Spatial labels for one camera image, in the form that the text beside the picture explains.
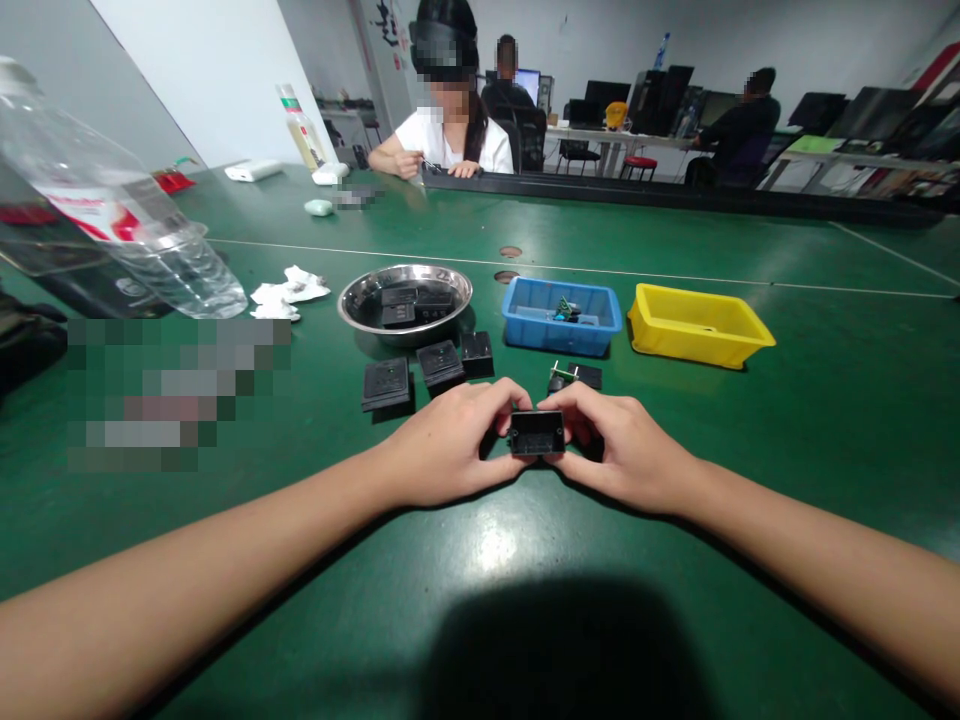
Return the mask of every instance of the bottle cap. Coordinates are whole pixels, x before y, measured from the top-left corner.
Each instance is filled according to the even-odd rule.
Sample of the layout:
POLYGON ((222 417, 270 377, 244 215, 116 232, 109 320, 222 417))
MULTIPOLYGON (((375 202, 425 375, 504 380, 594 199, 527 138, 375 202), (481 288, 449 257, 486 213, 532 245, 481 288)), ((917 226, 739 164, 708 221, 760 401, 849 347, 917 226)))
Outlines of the bottle cap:
POLYGON ((0 95, 36 92, 37 79, 16 60, 0 55, 0 95))

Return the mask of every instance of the blue plastic bin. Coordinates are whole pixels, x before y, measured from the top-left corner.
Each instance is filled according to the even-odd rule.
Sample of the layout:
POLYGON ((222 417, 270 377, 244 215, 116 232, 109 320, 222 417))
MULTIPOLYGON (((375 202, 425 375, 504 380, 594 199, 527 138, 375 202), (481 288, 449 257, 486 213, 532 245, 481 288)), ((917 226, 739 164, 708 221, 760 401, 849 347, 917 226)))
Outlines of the blue plastic bin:
POLYGON ((570 355, 599 357, 623 329, 617 295, 610 288, 574 285, 515 277, 503 298, 507 344, 570 355), (584 315, 595 315, 598 325, 580 325, 550 319, 560 297, 576 303, 584 315))

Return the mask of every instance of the hand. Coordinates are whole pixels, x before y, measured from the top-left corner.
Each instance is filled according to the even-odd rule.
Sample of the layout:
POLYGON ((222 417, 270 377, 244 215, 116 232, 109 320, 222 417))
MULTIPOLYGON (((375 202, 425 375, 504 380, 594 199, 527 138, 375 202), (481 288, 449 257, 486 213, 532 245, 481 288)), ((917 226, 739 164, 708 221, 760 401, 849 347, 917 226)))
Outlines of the hand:
POLYGON ((423 161, 423 153, 419 150, 404 150, 393 156, 397 163, 397 175, 404 180, 416 177, 420 172, 420 163, 423 161))
POLYGON ((480 172, 480 163, 475 163, 472 160, 464 160, 447 170, 447 175, 453 175, 454 177, 473 177, 478 172, 480 172))
POLYGON ((704 464, 661 430, 638 400, 607 397, 575 382, 537 408, 563 411, 567 442, 604 440, 602 463, 570 452, 545 458, 571 480, 651 513, 682 513, 697 496, 704 464))
POLYGON ((440 505, 516 477, 535 458, 510 454, 481 460, 480 441, 491 428, 504 437, 510 413, 533 410, 527 391, 513 380, 458 385, 407 420, 372 451, 378 466, 399 471, 398 505, 440 505))

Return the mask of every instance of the person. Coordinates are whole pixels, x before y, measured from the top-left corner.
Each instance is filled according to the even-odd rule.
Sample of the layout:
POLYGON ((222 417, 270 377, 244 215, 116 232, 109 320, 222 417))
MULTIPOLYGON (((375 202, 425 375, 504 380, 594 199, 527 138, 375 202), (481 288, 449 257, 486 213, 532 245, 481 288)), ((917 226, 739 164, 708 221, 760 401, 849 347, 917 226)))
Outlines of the person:
POLYGON ((686 184, 713 186, 736 157, 740 148, 755 135, 773 133, 780 121, 780 103, 770 96, 777 71, 760 68, 743 86, 739 105, 727 110, 710 127, 704 128, 693 139, 695 150, 716 145, 713 157, 699 157, 687 165, 686 184))
POLYGON ((512 173, 510 140, 477 94, 477 24, 466 0, 421 0, 411 55, 439 105, 418 108, 370 153, 370 167, 409 180, 427 161, 456 177, 512 173))
POLYGON ((497 79, 483 89, 483 104, 494 117, 500 117, 501 107, 534 108, 533 98, 514 82, 520 67, 517 41, 512 35, 502 35, 497 41, 497 79))
MULTIPOLYGON (((693 456, 634 398, 575 382, 537 407, 604 440, 546 458, 568 479, 700 526, 960 708, 960 565, 693 456)), ((360 455, 0 604, 0 717, 129 713, 378 516, 515 478, 529 459, 479 456, 514 408, 510 379, 460 385, 360 455)))

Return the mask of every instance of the green table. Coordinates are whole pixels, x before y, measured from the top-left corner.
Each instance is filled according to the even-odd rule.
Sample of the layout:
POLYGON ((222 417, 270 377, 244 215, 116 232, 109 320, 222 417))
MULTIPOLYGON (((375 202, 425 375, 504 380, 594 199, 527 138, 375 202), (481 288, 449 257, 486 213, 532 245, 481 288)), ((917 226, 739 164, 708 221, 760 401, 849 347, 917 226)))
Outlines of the green table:
MULTIPOLYGON (((312 218, 303 203, 329 191, 303 168, 254 185, 221 172, 196 178, 178 202, 210 227, 248 291, 296 263, 334 294, 302 308, 275 371, 254 373, 252 391, 245 380, 235 421, 205 426, 200 444, 214 446, 176 456, 195 472, 78 472, 88 457, 83 421, 120 417, 120 396, 147 392, 141 371, 180 367, 181 346, 197 342, 186 318, 160 321, 153 345, 88 347, 86 371, 61 362, 13 394, 0 413, 0 598, 386 437, 399 421, 372 424, 360 412, 363 366, 397 351, 355 334, 335 298, 364 272, 411 258, 472 279, 498 374, 534 397, 554 360, 574 358, 503 345, 499 270, 609 286, 624 312, 637 282, 744 298, 778 342, 746 372, 637 355, 624 332, 594 363, 605 392, 642 399, 694 453, 960 559, 956 220, 925 234, 861 235, 814 222, 425 194, 362 173, 351 181, 378 183, 383 197, 312 218), (523 254, 502 257, 507 245, 523 254)), ((4 276, 22 299, 46 299, 4 276)), ((422 406, 419 370, 415 381, 422 406)), ((505 451, 502 442, 493 450, 505 451)), ((544 692, 562 706, 577 679, 598 709, 628 700, 638 714, 664 693, 700 717, 924 714, 868 652, 749 563, 544 467, 364 533, 161 716, 465 717, 458 703, 476 686, 518 701, 544 692)))

